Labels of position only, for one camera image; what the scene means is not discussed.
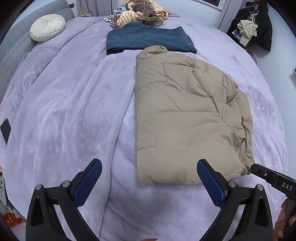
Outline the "person's right hand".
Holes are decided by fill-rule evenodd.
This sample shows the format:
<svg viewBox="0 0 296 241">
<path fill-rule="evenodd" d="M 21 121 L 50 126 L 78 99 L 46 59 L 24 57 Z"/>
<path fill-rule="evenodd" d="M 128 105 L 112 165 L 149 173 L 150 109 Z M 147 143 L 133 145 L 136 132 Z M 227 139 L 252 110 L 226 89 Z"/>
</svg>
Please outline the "person's right hand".
<svg viewBox="0 0 296 241">
<path fill-rule="evenodd" d="M 275 223 L 275 227 L 273 230 L 273 241 L 277 241 L 279 238 L 283 237 L 284 227 L 287 223 L 290 226 L 292 226 L 295 222 L 295 215 L 292 216 L 289 220 L 287 220 L 285 216 L 285 213 L 287 211 L 287 204 L 288 204 L 288 199 L 286 199 L 281 205 L 281 211 L 279 213 L 278 219 Z"/>
</svg>

